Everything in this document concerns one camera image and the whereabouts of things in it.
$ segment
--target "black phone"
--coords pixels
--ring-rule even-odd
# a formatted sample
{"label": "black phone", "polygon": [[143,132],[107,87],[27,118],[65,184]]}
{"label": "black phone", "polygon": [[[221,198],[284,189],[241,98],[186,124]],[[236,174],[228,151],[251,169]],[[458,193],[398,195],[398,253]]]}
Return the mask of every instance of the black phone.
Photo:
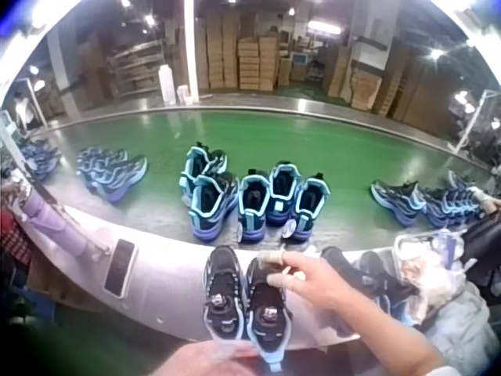
{"label": "black phone", "polygon": [[123,239],[117,242],[106,273],[104,291],[119,299],[125,296],[137,252],[134,243]]}

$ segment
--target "sleeve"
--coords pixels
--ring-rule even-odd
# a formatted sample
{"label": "sleeve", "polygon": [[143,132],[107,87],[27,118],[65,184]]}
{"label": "sleeve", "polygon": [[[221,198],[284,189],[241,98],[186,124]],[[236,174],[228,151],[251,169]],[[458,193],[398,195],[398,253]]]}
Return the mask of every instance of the sleeve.
{"label": "sleeve", "polygon": [[457,371],[456,368],[452,368],[450,366],[444,366],[437,368],[432,372],[428,372],[426,376],[461,376],[461,374]]}

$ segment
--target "metal pole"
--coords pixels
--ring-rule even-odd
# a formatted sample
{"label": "metal pole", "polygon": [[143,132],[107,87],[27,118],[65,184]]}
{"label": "metal pole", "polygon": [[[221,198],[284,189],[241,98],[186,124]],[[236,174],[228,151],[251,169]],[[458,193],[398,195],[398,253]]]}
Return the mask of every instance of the metal pole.
{"label": "metal pole", "polygon": [[45,126],[45,129],[49,129],[49,126],[47,125],[47,121],[45,120],[45,116],[41,112],[40,105],[38,104],[37,96],[34,94],[33,86],[31,85],[30,79],[23,78],[23,80],[26,80],[26,83],[28,84],[28,88],[30,89],[31,98],[33,100],[34,106],[36,107],[36,109],[38,111],[38,116],[40,117],[41,122]]}
{"label": "metal pole", "polygon": [[464,131],[463,137],[461,137],[461,140],[458,142],[456,148],[454,149],[454,151],[453,151],[454,154],[459,153],[461,147],[464,145],[468,136],[470,135],[471,129],[473,128],[473,126],[477,122],[478,116],[480,115],[480,111],[482,110],[482,107],[484,106],[485,98],[487,97],[487,94],[489,91],[490,90],[484,90],[484,92],[482,93],[482,97],[480,98],[480,102],[478,103],[478,107],[477,107],[475,113],[473,114],[473,116],[471,117],[470,121],[468,122],[468,126]]}
{"label": "metal pole", "polygon": [[196,79],[195,57],[195,5],[193,0],[185,0],[185,40],[186,61],[188,63],[189,91],[193,103],[199,103],[198,80]]}

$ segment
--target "green conveyor surface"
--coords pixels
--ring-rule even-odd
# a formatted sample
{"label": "green conveyor surface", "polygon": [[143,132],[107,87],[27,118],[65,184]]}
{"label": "green conveyor surface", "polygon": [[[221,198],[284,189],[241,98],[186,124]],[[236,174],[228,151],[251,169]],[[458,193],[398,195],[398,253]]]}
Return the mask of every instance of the green conveyor surface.
{"label": "green conveyor surface", "polygon": [[[374,179],[399,185],[444,186],[447,169],[483,183],[488,173],[419,143],[367,128],[313,117],[250,111],[172,111],[120,117],[61,128],[49,133],[68,164],[47,183],[64,204],[111,222],[162,236],[196,242],[178,187],[186,152],[196,141],[229,156],[229,171],[239,177],[249,168],[269,171],[280,160],[294,162],[303,176],[322,172],[332,195],[315,224],[312,242],[346,250],[393,243],[402,231],[430,230],[421,216],[404,230],[369,193]],[[145,154],[149,170],[127,197],[112,207],[88,193],[74,174],[76,153],[87,146],[125,148],[129,156]],[[236,216],[230,216],[217,243],[233,244]],[[270,230],[260,248],[275,247]]]}

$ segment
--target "bottle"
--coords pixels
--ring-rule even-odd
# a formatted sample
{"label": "bottle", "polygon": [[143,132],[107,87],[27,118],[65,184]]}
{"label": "bottle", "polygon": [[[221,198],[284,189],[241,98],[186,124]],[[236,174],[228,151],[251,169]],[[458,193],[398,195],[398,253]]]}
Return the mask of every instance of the bottle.
{"label": "bottle", "polygon": [[158,78],[160,79],[160,87],[162,89],[162,98],[164,102],[174,105],[176,100],[172,69],[167,64],[162,65],[158,71]]}

